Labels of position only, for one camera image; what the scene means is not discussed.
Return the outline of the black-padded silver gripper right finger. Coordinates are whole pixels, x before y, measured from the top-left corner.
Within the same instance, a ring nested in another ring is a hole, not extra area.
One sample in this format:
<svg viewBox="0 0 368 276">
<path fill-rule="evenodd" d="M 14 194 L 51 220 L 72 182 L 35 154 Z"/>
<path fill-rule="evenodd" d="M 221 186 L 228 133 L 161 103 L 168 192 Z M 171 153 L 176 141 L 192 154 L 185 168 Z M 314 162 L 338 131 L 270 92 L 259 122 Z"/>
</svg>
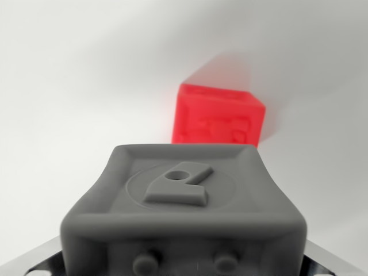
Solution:
<svg viewBox="0 0 368 276">
<path fill-rule="evenodd" d="M 366 272 L 307 240 L 301 275 L 367 275 Z"/>
</svg>

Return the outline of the black-padded silver gripper left finger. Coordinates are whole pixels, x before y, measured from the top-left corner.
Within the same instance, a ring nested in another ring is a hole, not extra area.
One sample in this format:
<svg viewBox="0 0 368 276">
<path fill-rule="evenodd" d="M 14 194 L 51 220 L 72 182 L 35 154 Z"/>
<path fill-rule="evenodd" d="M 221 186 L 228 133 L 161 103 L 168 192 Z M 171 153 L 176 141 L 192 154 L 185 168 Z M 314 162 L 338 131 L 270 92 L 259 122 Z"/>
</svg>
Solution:
<svg viewBox="0 0 368 276">
<path fill-rule="evenodd" d="M 60 237 L 57 236 L 1 266 L 1 275 L 65 275 Z"/>
</svg>

